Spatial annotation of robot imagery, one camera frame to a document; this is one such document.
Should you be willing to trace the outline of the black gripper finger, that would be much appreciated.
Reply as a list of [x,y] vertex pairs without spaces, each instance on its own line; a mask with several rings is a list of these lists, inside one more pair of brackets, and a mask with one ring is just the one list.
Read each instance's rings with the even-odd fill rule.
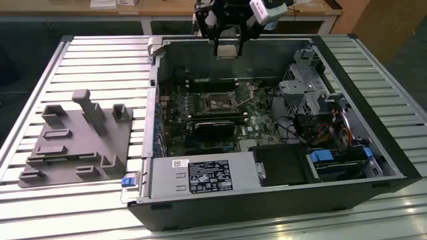
[[197,7],[195,8],[195,17],[199,25],[199,30],[202,36],[213,42],[214,45],[214,56],[218,56],[219,49],[219,27],[218,27],[218,18],[213,11],[211,7]]
[[239,35],[239,45],[238,45],[238,56],[243,55],[245,43],[253,39],[258,39],[265,26],[255,21],[251,26],[246,23],[239,26],[241,35]]

